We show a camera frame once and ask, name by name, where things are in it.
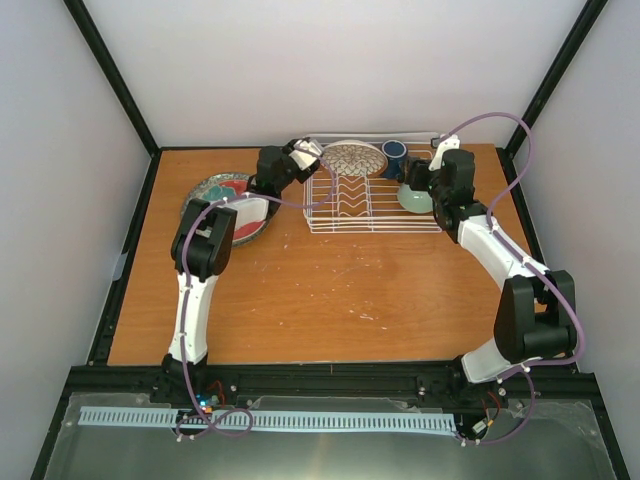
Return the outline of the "floral patterned bowl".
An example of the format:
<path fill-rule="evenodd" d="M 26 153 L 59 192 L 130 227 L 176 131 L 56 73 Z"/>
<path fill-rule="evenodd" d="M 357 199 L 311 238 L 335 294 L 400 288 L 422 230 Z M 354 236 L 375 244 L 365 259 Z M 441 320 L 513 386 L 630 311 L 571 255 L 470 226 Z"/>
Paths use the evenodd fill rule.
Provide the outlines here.
<path fill-rule="evenodd" d="M 376 146 L 360 140 L 341 140 L 324 147 L 324 161 L 345 177 L 376 177 L 388 166 L 387 157 Z"/>

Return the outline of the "dark blue mug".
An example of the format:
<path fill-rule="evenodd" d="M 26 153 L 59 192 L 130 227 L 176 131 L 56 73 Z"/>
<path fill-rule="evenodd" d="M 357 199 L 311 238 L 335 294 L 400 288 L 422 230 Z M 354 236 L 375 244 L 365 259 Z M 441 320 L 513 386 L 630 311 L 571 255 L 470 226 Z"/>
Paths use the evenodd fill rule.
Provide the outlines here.
<path fill-rule="evenodd" d="M 381 177 L 402 183 L 404 163 L 408 157 L 407 146 L 398 140 L 387 140 L 381 145 L 381 151 L 387 159 L 387 167 Z"/>

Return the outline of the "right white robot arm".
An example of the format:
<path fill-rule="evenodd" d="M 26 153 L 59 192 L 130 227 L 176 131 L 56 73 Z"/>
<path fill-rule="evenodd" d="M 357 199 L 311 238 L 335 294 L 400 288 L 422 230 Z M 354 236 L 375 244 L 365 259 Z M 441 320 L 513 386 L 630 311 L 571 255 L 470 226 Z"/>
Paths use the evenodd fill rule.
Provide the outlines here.
<path fill-rule="evenodd" d="M 493 336 L 460 357 L 471 384 L 503 381 L 535 365 L 574 362 L 585 342 L 570 274 L 530 257 L 475 197 L 475 157 L 449 149 L 431 160 L 411 158 L 404 184 L 427 193 L 439 228 L 469 252 L 501 291 Z"/>

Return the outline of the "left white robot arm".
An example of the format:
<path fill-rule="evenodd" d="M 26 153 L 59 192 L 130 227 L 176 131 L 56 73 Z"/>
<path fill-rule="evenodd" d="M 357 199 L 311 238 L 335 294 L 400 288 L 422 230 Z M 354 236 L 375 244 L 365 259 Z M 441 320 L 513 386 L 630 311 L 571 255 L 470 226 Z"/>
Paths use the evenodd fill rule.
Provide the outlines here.
<path fill-rule="evenodd" d="M 174 378 L 174 392 L 184 401 L 197 402 L 208 390 L 208 378 L 200 370 L 207 362 L 209 312 L 235 232 L 270 221 L 287 203 L 283 191 L 295 181 L 309 180 L 322 157 L 323 147 L 310 137 L 264 147 L 244 190 L 188 202 L 171 246 L 179 294 L 173 337 L 162 361 L 164 373 Z"/>

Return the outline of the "mint green bowl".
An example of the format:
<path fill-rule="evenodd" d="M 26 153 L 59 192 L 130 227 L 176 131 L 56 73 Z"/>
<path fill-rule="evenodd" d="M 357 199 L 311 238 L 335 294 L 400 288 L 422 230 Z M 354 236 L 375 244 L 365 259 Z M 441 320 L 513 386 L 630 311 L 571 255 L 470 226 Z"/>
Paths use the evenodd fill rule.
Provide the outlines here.
<path fill-rule="evenodd" d="M 412 190 L 407 184 L 402 184 L 397 191 L 400 206 L 413 214 L 428 214 L 433 211 L 433 201 L 426 191 Z"/>

